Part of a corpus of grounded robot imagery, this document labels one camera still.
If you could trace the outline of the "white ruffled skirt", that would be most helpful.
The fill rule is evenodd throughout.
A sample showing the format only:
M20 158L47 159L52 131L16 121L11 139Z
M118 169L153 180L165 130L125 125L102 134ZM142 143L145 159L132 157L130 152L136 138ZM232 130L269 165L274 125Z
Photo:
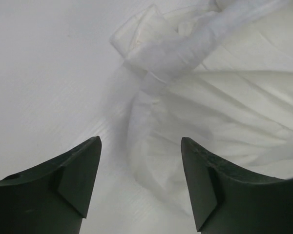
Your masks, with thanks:
M190 213L180 142L247 167L279 164L293 142L293 0L152 5L111 37L138 77L127 129L135 179Z

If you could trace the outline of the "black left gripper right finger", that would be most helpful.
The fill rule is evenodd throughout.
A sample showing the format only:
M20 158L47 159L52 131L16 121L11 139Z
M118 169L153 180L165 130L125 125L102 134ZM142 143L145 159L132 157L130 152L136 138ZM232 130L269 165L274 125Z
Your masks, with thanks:
M252 172L189 137L181 154L198 232L293 234L293 178Z

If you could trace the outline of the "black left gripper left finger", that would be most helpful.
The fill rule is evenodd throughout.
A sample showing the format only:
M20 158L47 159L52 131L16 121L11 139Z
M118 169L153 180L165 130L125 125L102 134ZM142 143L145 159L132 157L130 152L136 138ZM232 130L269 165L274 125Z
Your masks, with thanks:
M101 150L101 139L91 137L0 180L0 234L79 233L88 214Z

